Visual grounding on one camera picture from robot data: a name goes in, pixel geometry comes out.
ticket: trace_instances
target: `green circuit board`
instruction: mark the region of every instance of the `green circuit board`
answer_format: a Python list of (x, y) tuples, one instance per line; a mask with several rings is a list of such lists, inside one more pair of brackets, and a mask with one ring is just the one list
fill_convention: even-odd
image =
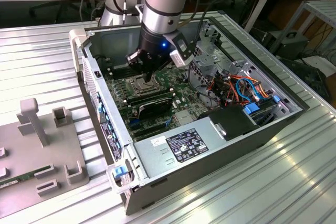
[[(124, 119), (130, 135), (135, 141), (195, 121), (201, 113), (208, 110), (201, 99), (197, 97), (196, 92), (189, 86), (189, 83), (185, 82), (184, 76), (184, 70), (176, 67), (168, 67), (157, 71), (148, 83), (143, 82), (141, 76), (118, 80), (114, 80), (111, 75), (105, 76), (113, 100)], [(158, 91), (167, 89), (172, 91), (154, 95)], [(149, 97), (146, 102), (168, 97), (172, 98), (172, 107), (164, 114), (137, 121), (134, 114), (136, 114), (139, 106), (146, 104), (146, 102), (129, 105), (125, 103), (125, 100), (143, 96)]]

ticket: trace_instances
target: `white sticker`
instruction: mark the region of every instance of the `white sticker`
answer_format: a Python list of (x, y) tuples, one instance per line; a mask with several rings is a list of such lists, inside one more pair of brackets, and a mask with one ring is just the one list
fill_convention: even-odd
[(154, 138), (151, 140), (152, 144), (154, 147), (160, 145), (160, 144), (165, 144), (166, 143), (166, 137), (165, 136), (159, 136), (157, 138)]
[(203, 145), (201, 145), (200, 147), (199, 147), (199, 149), (201, 150), (201, 149), (203, 149), (203, 148), (205, 148), (206, 146), (205, 146), (205, 144), (203, 144)]

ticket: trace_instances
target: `warning label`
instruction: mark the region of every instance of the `warning label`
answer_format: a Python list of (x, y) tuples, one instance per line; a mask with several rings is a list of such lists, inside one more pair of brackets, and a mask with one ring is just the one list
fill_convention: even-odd
[(209, 150), (195, 129), (169, 137), (166, 141), (180, 163)]

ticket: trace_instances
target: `blue drive latch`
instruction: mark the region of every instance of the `blue drive latch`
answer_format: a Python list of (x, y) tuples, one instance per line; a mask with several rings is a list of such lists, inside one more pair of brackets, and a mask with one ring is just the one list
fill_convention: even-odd
[(120, 178), (122, 175), (125, 175), (127, 173), (128, 173), (128, 169), (125, 165), (116, 167), (112, 171), (112, 174), (115, 178)]
[(257, 110), (259, 110), (260, 108), (258, 107), (258, 105), (256, 105), (255, 103), (250, 103), (248, 105), (245, 106), (244, 110), (247, 114), (251, 114)]

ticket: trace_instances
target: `slotted aluminum surface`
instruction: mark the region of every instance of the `slotted aluminum surface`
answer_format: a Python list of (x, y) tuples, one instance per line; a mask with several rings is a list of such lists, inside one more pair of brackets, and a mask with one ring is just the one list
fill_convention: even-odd
[[(105, 175), (106, 162), (72, 66), (68, 31), (80, 24), (0, 30), (0, 124), (16, 120), (23, 97), (36, 97), (39, 114), (58, 106), (71, 109), (91, 178), (83, 187), (0, 223), (334, 223), (335, 110), (228, 17), (217, 12), (208, 16), (230, 30), (311, 109), (264, 147), (125, 216), (120, 196)], [(228, 42), (223, 47), (239, 58)]]
[(336, 28), (336, 1), (307, 1), (303, 7)]

